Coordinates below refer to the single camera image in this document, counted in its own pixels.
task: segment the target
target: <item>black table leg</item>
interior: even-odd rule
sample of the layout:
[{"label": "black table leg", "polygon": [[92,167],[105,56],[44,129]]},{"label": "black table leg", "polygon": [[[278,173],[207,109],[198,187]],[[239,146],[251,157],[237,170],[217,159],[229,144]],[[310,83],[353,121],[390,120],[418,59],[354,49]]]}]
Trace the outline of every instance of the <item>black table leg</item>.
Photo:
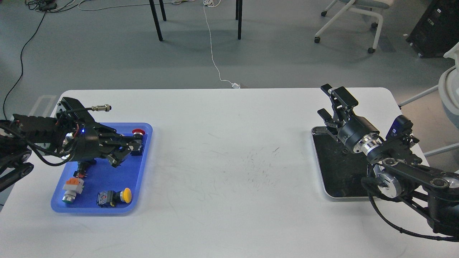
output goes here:
[{"label": "black table leg", "polygon": [[153,0],[149,0],[149,2],[150,2],[150,7],[151,7],[151,13],[153,14],[153,20],[155,20],[155,27],[156,27],[156,32],[158,33],[158,39],[159,41],[162,41],[162,34],[161,34],[161,29],[159,28],[158,15],[156,15],[155,3],[153,2]]},{"label": "black table leg", "polygon": [[242,0],[238,0],[238,25],[237,25],[237,39],[241,39],[242,30]]},{"label": "black table leg", "polygon": [[161,7],[162,20],[166,21],[166,12],[164,11],[164,3],[159,0],[159,7]]},{"label": "black table leg", "polygon": [[239,0],[236,0],[236,20],[238,19],[239,16]]}]

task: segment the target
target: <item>white table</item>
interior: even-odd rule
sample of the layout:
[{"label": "white table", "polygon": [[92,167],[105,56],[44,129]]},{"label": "white table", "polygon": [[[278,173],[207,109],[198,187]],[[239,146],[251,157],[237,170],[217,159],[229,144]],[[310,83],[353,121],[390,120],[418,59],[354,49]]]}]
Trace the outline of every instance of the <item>white table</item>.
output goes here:
[{"label": "white table", "polygon": [[[385,136],[401,114],[383,88],[352,88]],[[459,245],[410,237],[369,202],[324,194],[310,130],[330,101],[320,89],[71,90],[98,122],[147,122],[153,146],[136,208],[124,216],[55,213],[63,169],[36,157],[0,213],[0,257],[456,257]],[[415,152],[422,156],[418,147]],[[432,234],[401,203],[395,224]]]}]

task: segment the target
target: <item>white office chair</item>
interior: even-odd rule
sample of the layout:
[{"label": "white office chair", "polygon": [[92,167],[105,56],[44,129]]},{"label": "white office chair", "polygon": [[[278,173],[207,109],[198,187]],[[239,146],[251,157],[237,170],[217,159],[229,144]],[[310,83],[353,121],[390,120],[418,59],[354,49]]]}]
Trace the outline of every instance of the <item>white office chair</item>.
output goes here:
[{"label": "white office chair", "polygon": [[[325,8],[325,10],[321,13],[322,16],[325,16],[327,14],[327,11],[330,10],[332,6],[336,4],[338,0],[333,0],[331,4]],[[376,35],[375,35],[375,41],[373,42],[373,47],[370,47],[368,49],[368,53],[372,54],[376,51],[376,47],[378,46],[378,41],[379,41],[379,36],[381,34],[381,27],[383,23],[383,18],[382,15],[372,11],[373,8],[376,9],[387,9],[392,6],[394,0],[339,0],[342,3],[345,3],[344,7],[339,10],[335,16],[332,17],[331,20],[329,20],[314,36],[314,42],[319,43],[320,42],[320,35],[328,28],[330,25],[338,19],[339,16],[341,16],[345,11],[352,11],[360,14],[365,14],[369,16],[376,17],[377,22],[374,22],[371,24],[372,28],[377,28],[376,29]],[[368,10],[363,10],[360,8],[356,8],[353,6],[360,6],[360,7],[367,7],[370,8],[370,11]]]},{"label": "white office chair", "polygon": [[[401,102],[399,106],[405,106],[408,103],[438,90],[447,117],[457,128],[459,128],[459,42],[450,51],[446,52],[443,57],[453,58],[455,60],[455,66],[449,68],[441,75],[437,85]],[[459,143],[425,152],[424,156],[429,157],[457,148],[459,148]]]}]

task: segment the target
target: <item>white cable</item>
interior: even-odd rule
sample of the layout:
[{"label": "white cable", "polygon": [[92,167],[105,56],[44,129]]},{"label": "white cable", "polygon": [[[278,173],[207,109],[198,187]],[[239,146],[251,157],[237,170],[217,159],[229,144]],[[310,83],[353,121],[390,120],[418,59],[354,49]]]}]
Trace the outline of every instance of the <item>white cable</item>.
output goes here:
[{"label": "white cable", "polygon": [[71,5],[73,5],[75,3],[76,0],[73,0],[71,3],[68,3],[66,5],[64,5],[63,7],[61,8],[56,8],[56,9],[53,9],[53,10],[48,10],[47,12],[59,12],[60,10],[62,10],[64,7],[71,7]]},{"label": "white cable", "polygon": [[64,7],[70,7],[71,5],[73,5],[75,3],[76,0],[73,0],[70,4],[68,5],[64,5],[63,7],[61,8],[57,8],[57,9],[54,9],[54,10],[51,10],[52,12],[54,11],[60,11],[61,9],[63,9]]},{"label": "white cable", "polygon": [[[179,5],[183,2],[194,2],[195,0],[172,0],[172,2],[166,2],[166,3],[163,3],[163,4],[173,4],[173,5]],[[109,6],[109,7],[104,7],[104,8],[99,8],[99,9],[81,9],[80,8],[80,4],[84,3],[85,1],[81,1],[79,4],[78,4],[78,9],[82,10],[82,11],[99,11],[99,10],[104,10],[104,9],[109,9],[109,8],[116,8],[116,7],[127,7],[127,6],[148,6],[150,4],[137,4],[137,5],[125,5],[125,6]]]},{"label": "white cable", "polygon": [[217,69],[218,71],[218,78],[220,79],[220,81],[222,82],[229,82],[231,83],[231,87],[235,88],[235,89],[238,89],[240,88],[240,86],[236,83],[232,83],[228,80],[222,80],[222,77],[220,75],[220,70],[218,69],[217,65],[215,64],[215,61],[213,60],[213,51],[212,51],[212,33],[210,32],[210,26],[209,26],[209,22],[207,22],[207,14],[206,14],[206,5],[205,5],[205,0],[204,0],[204,4],[202,5],[202,9],[204,10],[204,16],[206,17],[206,23],[207,23],[207,28],[209,28],[209,37],[210,37],[210,54],[211,54],[211,57],[212,57],[212,62],[213,62],[213,65],[215,66],[215,68]]},{"label": "white cable", "polygon": [[214,8],[214,7],[217,7],[217,6],[221,3],[221,1],[222,1],[222,0],[219,0],[219,1],[218,1],[218,4],[215,4],[215,3],[213,2],[213,0],[203,0],[203,4],[204,4],[205,6]]},{"label": "white cable", "polygon": [[195,0],[172,0],[171,4],[173,5],[179,5],[183,2],[194,2]]}]

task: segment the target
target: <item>robotic arm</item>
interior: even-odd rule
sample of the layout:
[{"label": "robotic arm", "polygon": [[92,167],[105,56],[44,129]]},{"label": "robotic arm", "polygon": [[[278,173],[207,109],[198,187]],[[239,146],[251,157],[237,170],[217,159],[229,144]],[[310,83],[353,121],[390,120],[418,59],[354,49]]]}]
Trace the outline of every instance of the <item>robotic arm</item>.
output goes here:
[{"label": "robotic arm", "polygon": [[[14,119],[0,120],[0,191],[29,174],[34,165],[27,163],[32,152],[44,163],[59,166],[78,161],[78,170],[84,170],[95,158],[104,158],[119,166],[128,154],[142,155],[142,138],[145,132],[133,131],[133,136],[123,136],[115,129],[97,123],[89,114],[92,111],[110,111],[111,106],[85,108],[76,99],[63,97],[55,118],[29,117],[14,114]],[[50,163],[43,155],[63,159]]]},{"label": "robotic arm", "polygon": [[[374,204],[378,214],[401,233],[459,241],[459,174],[421,165],[422,159],[410,150],[419,142],[411,135],[413,123],[403,115],[398,116],[384,140],[367,119],[354,114],[353,108],[358,102],[344,87],[332,88],[326,84],[321,89],[330,98],[333,109],[333,116],[325,109],[317,111],[327,133],[350,152],[363,152],[367,157],[368,175],[361,183],[369,192],[372,204],[373,196],[404,202],[426,218],[434,233],[453,237],[423,236],[396,227],[382,217]],[[419,186],[427,194],[416,191]],[[427,207],[414,199],[427,202]]]}]

